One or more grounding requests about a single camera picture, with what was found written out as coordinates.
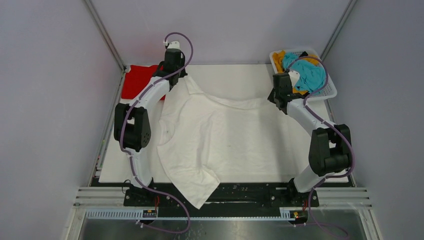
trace wire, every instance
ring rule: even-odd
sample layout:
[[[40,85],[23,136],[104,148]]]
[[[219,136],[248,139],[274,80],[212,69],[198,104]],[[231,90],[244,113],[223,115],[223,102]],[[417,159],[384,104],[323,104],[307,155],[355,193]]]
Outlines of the wire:
[[[161,200],[159,199],[159,196],[156,196],[154,198],[154,212],[156,214],[156,217],[158,217],[158,211],[157,211],[157,209],[158,209],[158,206],[159,206],[159,203],[160,202],[161,202]]]
[[[119,138],[119,146],[120,146],[120,149],[121,149],[121,151],[122,152],[124,152],[124,153],[126,153],[126,154],[128,154],[129,155],[129,164],[130,164],[130,167],[131,167],[131,172],[132,172],[132,175],[134,176],[134,179],[135,179],[135,181],[142,187],[142,188],[144,188],[144,189],[146,189],[146,190],[148,190],[148,191],[150,191],[150,192],[152,192],[152,193],[156,193],[156,194],[160,194],[160,195],[165,195],[165,196],[169,196],[170,198],[172,198],[172,199],[174,199],[177,203],[179,203],[179,205],[184,209],[184,211],[185,211],[185,214],[187,215],[187,227],[184,229],[184,230],[180,230],[180,231],[173,231],[173,230],[167,230],[167,229],[164,229],[164,228],[160,228],[160,227],[155,227],[155,226],[151,226],[151,225],[144,225],[143,223],[141,223],[141,227],[143,227],[143,226],[146,226],[147,228],[150,228],[150,229],[154,229],[154,230],[158,230],[158,231],[162,231],[162,232],[165,232],[165,233],[170,233],[170,234],[182,234],[182,233],[185,233],[185,232],[187,232],[189,229],[190,229],[190,226],[191,226],[191,221],[190,221],[190,214],[189,214],[189,211],[187,210],[187,207],[177,198],[177,197],[175,197],[175,196],[173,196],[172,194],[169,194],[169,193],[166,193],[166,192],[163,192],[163,191],[158,191],[158,190],[154,190],[154,189],[151,189],[151,188],[149,188],[148,186],[146,186],[146,185],[144,185],[143,183],[142,183],[142,181],[140,181],[140,179],[139,179],[139,177],[137,176],[137,174],[136,174],[136,170],[135,170],[135,168],[134,168],[134,159],[133,159],[133,155],[131,154],[131,152],[130,151],[128,151],[128,150],[125,150],[124,149],[124,133],[125,133],[125,127],[127,126],[127,121],[128,121],[128,118],[130,117],[130,113],[131,113],[131,111],[134,109],[134,107],[140,102],[140,100],[143,98],[143,96],[154,86],[154,85],[156,85],[156,84],[158,84],[158,83],[160,83],[160,82],[162,82],[162,81],[166,81],[166,79],[167,78],[169,78],[169,77],[172,77],[172,76],[174,76],[174,75],[176,75],[176,74],[178,74],[178,73],[180,73],[183,69],[185,69],[186,67],[187,67],[187,65],[189,65],[189,63],[192,61],[192,58],[193,58],[193,44],[192,44],[192,41],[190,41],[190,39],[186,36],[186,35],[184,35],[184,34],[182,34],[182,33],[180,33],[180,32],[171,32],[171,33],[169,33],[168,35],[166,35],[166,37],[165,37],[165,42],[167,42],[167,39],[168,39],[168,37],[169,36],[171,36],[171,35],[180,35],[180,36],[182,36],[182,37],[184,37],[187,41],[188,41],[188,43],[190,44],[190,48],[191,48],[191,53],[190,53],[190,57],[188,58],[188,60],[187,60],[187,62],[185,63],[185,65],[182,67],[182,68],[180,68],[180,69],[178,69],[177,71],[175,71],[175,72],[173,72],[173,73],[171,73],[171,74],[168,74],[168,75],[166,75],[166,76],[164,76],[164,77],[161,77],[160,79],[158,79],[158,80],[156,80],[156,81],[154,81],[153,82],[153,84],[150,84],[148,87],[146,87],[142,92],[141,92],[141,94],[140,94],[140,96],[138,97],[138,99],[129,107],[129,109],[128,109],[128,111],[126,112],[126,115],[125,115],[125,118],[124,118],[124,120],[123,120],[123,125],[122,125],[122,130],[121,130],[121,135],[120,135],[120,138]]]
[[[308,206],[308,200],[305,200],[303,202],[302,212],[304,212],[306,210],[307,206]]]
[[[125,184],[127,181],[129,182],[129,184],[131,184],[131,180],[129,180],[129,179],[123,181],[123,184]],[[124,192],[124,186],[121,186],[120,187],[120,190],[122,191],[123,194],[125,194],[125,192]]]
[[[314,60],[317,60],[321,65],[322,65],[322,67],[324,68],[324,71],[325,71],[325,83],[324,83],[324,85],[322,86],[322,87],[320,87],[320,88],[318,88],[318,89],[316,89],[315,91],[313,91],[313,92],[311,92],[309,95],[307,95],[305,98],[304,98],[304,100],[303,100],[303,106],[304,106],[304,108],[308,111],[308,112],[310,112],[310,114],[312,114],[312,116],[314,116],[317,120],[319,120],[320,122],[322,122],[323,124],[325,124],[327,127],[329,127],[329,128],[331,128],[337,135],[339,135],[340,136],[340,138],[343,140],[343,142],[347,145],[347,147],[349,148],[349,151],[350,151],[350,155],[351,155],[351,165],[350,165],[350,168],[349,168],[349,170],[345,173],[345,174],[342,174],[342,175],[332,175],[332,176],[326,176],[326,177],[324,177],[320,182],[318,182],[315,186],[313,186],[312,187],[312,189],[310,190],[310,193],[309,193],[309,197],[308,197],[308,199],[307,199],[307,208],[308,208],[308,212],[309,212],[309,215],[312,217],[312,219],[313,219],[313,221],[315,222],[315,223],[307,223],[307,224],[309,224],[309,225],[317,225],[321,230],[323,230],[324,232],[326,232],[327,234],[329,234],[329,235],[331,235],[331,236],[333,236],[333,237],[335,237],[335,238],[338,238],[338,239],[349,239],[350,237],[349,237],[349,233],[348,233],[348,231],[346,230],[346,229],[344,229],[343,227],[341,227],[341,226],[338,226],[338,225],[334,225],[334,224],[330,224],[330,223],[319,223],[316,219],[315,219],[315,216],[312,214],[312,210],[311,210],[311,198],[312,198],[312,194],[313,194],[313,192],[315,191],[315,189],[316,188],[318,188],[321,184],[323,184],[324,182],[325,182],[325,180],[326,179],[339,179],[339,178],[344,178],[344,177],[347,177],[347,176],[349,176],[351,173],[352,173],[352,171],[354,170],[354,168],[355,168],[355,164],[356,164],[356,159],[355,159],[355,153],[354,153],[354,150],[353,150],[353,148],[352,148],[352,145],[351,145],[351,143],[348,141],[348,139],[339,131],[339,130],[337,130],[333,125],[331,125],[330,123],[328,123],[327,121],[325,121],[322,117],[320,117],[318,114],[316,114],[308,105],[307,105],[307,100],[311,97],[311,96],[313,96],[313,95],[315,95],[315,94],[317,94],[317,93],[319,93],[321,90],[323,90],[326,86],[327,86],[327,84],[329,83],[329,72],[327,71],[327,68],[326,68],[326,66],[324,65],[324,63],[323,63],[323,61],[321,60],[321,59],[319,59],[319,58],[317,58],[317,57],[313,57],[313,56],[302,56],[302,57],[299,57],[298,59],[296,59],[296,60],[294,60],[292,63],[290,63],[290,65],[288,65],[288,67],[287,67],[287,70],[289,70],[290,69],[290,67],[295,63],[295,62],[297,62],[297,61],[299,61],[299,60],[302,60],[302,59],[314,59]],[[329,230],[327,230],[327,229],[325,229],[324,228],[324,226],[325,227],[334,227],[334,228],[337,228],[337,229],[339,229],[339,230],[341,230],[342,232],[344,232],[345,234],[346,234],[346,236],[340,236],[340,235],[336,235],[336,234],[334,234],[334,233],[332,233],[331,231],[329,231]]]

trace white table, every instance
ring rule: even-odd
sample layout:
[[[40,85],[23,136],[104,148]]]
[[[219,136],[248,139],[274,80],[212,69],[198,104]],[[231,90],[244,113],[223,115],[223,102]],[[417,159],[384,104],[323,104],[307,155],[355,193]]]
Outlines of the white table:
[[[270,64],[189,65],[186,71],[202,90],[219,98],[247,100],[267,97],[273,88],[272,75],[274,71]],[[121,99],[120,102],[127,103],[129,101]],[[171,182],[165,174],[156,149],[160,136],[158,122],[163,104],[163,101],[158,102],[154,110],[148,113],[152,137],[146,150],[155,183]],[[329,114],[323,100],[310,102],[309,105],[317,114],[329,120]],[[292,122],[289,125],[290,135],[284,137],[290,138],[292,142],[295,152],[295,165],[298,171],[294,174],[298,174],[309,164],[308,155],[311,137],[295,120],[291,120]],[[122,183],[131,178],[129,160],[121,152],[118,141],[111,134],[106,148],[99,182]],[[222,183],[228,182],[225,179],[220,180]],[[347,182],[348,178],[331,178],[327,181]],[[246,176],[245,179],[240,179],[239,182],[249,182],[249,176]]]

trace metal floor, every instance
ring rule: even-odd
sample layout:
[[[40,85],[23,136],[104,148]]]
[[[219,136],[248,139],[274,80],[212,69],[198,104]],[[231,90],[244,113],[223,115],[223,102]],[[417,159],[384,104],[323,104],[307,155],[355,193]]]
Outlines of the metal floor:
[[[355,210],[314,210],[314,216],[322,223],[337,224],[345,228],[351,240],[366,239],[361,219]],[[155,221],[156,227],[180,230],[185,221]],[[334,234],[343,235],[335,228]],[[133,220],[86,219],[80,240],[328,240],[334,239],[318,226],[293,227],[286,221],[235,221],[195,220],[189,231],[169,234],[135,225]]]

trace yellow cloth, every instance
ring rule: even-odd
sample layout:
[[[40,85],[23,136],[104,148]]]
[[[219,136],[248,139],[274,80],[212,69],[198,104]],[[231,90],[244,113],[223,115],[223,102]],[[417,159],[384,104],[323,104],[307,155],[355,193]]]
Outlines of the yellow cloth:
[[[286,52],[284,50],[281,51],[280,53],[274,52],[272,54],[272,60],[274,60],[275,67],[277,68],[277,73],[279,74],[284,72],[282,63],[283,63],[283,58],[285,54]]]
[[[277,73],[279,73],[279,74],[281,74],[281,73],[284,72],[284,69],[283,69],[282,64],[283,64],[283,58],[284,58],[284,55],[285,54],[286,54],[286,52],[284,50],[282,50],[279,53],[274,52],[272,54],[272,60],[274,61],[275,68],[277,68]],[[318,58],[317,55],[309,55],[309,56]],[[317,60],[312,59],[312,58],[305,58],[304,60],[310,62],[311,64],[313,64],[315,66],[317,66],[320,63]],[[300,93],[302,95],[305,95],[307,92],[308,91],[298,91],[298,90],[296,90],[296,88],[293,88],[293,93],[294,94]]]

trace black mount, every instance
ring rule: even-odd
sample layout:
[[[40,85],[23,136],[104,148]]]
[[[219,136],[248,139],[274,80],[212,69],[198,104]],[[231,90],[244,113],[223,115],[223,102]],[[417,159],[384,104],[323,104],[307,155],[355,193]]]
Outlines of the black mount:
[[[293,205],[301,205],[305,201],[308,200],[309,197],[309,191],[308,192],[298,192],[295,186],[295,179],[292,178],[290,181],[288,181],[287,185],[287,192],[285,194],[286,201],[290,201]],[[312,193],[312,197],[317,196],[317,192]]]
[[[164,61],[159,63],[156,72],[153,73],[152,77],[165,77],[169,74],[175,73],[177,70],[184,66],[185,62],[186,56],[180,49],[167,48],[165,51]],[[178,78],[182,78],[186,75],[186,70],[183,69],[180,73],[168,77],[166,80],[169,81],[169,90],[171,90],[178,83]]]
[[[268,96],[268,101],[287,115],[287,104],[295,99],[304,99],[300,93],[293,93],[292,81],[288,72],[272,75],[273,88]]]
[[[144,188],[136,187],[132,184],[125,191],[124,206],[154,206],[156,196],[162,197],[163,195],[156,194]]]
[[[127,111],[130,109],[129,104],[118,103],[115,107],[115,118],[113,126],[113,137],[116,141],[121,139],[122,126]],[[134,107],[129,114],[128,120],[134,118],[134,124],[126,123],[125,132],[123,134],[123,147],[134,149],[139,152],[145,148],[150,141],[151,129],[149,116],[144,107]]]
[[[351,144],[351,131],[345,124],[334,125]],[[309,165],[312,171],[322,177],[329,173],[339,173],[352,164],[352,155],[342,138],[331,128],[318,128],[312,131],[309,148]]]

